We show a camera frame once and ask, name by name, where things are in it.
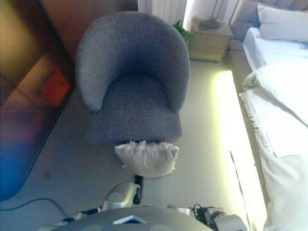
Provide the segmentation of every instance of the red object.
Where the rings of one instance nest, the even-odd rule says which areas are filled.
[[[68,95],[71,84],[66,80],[61,68],[58,67],[43,86],[46,100],[53,107],[61,108]]]

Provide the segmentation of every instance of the white fluffy pillow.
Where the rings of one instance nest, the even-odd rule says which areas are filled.
[[[308,11],[288,11],[258,4],[260,32],[265,39],[308,42]]]
[[[143,177],[163,177],[174,170],[179,148],[173,144],[129,142],[115,147],[123,169]]]

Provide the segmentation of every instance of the wooden nightstand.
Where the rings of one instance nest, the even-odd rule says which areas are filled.
[[[200,30],[199,23],[202,18],[193,17],[189,32],[194,40],[189,44],[191,58],[221,61],[233,36],[229,24],[219,21],[218,29]]]

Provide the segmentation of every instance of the potted plant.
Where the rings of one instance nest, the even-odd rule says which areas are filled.
[[[185,30],[182,25],[180,24],[181,20],[179,20],[177,23],[173,24],[172,26],[177,29],[177,31],[182,35],[182,38],[184,39],[187,48],[189,41],[194,40],[194,35],[192,33],[189,33],[187,30]]]

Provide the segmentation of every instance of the bed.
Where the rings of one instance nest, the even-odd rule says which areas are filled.
[[[308,230],[307,7],[239,0],[230,21],[228,59],[267,206],[264,230]]]

